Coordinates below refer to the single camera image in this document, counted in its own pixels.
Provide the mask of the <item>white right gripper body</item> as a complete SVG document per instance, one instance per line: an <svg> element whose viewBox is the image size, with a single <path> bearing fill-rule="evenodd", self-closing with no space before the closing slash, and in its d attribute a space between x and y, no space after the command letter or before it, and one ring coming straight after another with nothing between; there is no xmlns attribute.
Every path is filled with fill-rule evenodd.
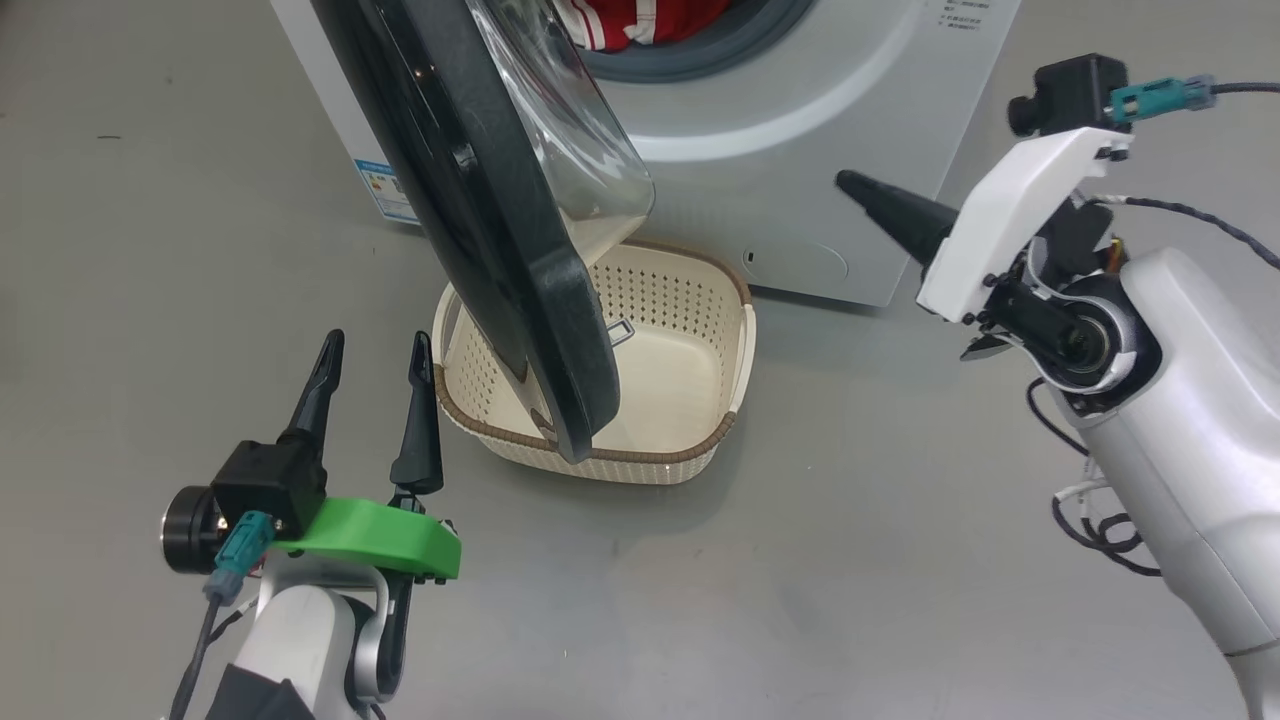
<svg viewBox="0 0 1280 720"><path fill-rule="evenodd" d="M974 187L916 301L980 333L984 357L1021 350L1044 379L1123 379L1137 327L1106 275L1110 215L1078 197L1133 136L1085 127L1018 143Z"/></svg>

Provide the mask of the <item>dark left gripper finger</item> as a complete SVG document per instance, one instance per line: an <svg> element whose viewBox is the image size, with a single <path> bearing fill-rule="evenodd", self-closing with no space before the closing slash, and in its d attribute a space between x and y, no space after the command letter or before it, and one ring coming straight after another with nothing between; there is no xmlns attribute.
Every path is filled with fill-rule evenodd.
<svg viewBox="0 0 1280 720"><path fill-rule="evenodd" d="M315 448L325 446L332 398L340 386L344 350L346 333L342 329L329 331L282 436L306 436Z"/></svg>
<svg viewBox="0 0 1280 720"><path fill-rule="evenodd" d="M401 495L431 495L445 484L430 336L416 332L410 359L411 397L390 482Z"/></svg>

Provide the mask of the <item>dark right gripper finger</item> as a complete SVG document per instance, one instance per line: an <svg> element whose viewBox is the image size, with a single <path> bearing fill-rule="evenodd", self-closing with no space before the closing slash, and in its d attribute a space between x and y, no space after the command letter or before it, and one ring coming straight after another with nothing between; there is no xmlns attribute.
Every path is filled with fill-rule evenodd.
<svg viewBox="0 0 1280 720"><path fill-rule="evenodd" d="M959 218L956 209L855 170L838 172L835 184L923 268L932 264Z"/></svg>

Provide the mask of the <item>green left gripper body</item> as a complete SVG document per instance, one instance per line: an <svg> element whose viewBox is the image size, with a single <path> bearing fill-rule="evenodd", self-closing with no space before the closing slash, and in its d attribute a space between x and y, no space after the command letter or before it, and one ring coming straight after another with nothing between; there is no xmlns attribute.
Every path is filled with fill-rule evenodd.
<svg viewBox="0 0 1280 720"><path fill-rule="evenodd" d="M271 593L311 585L372 591L370 616L355 630L349 688L394 693L404 667L410 610L416 585L443 585L460 574L462 544L453 525L408 507L366 498L328 498L298 539L271 547Z"/></svg>

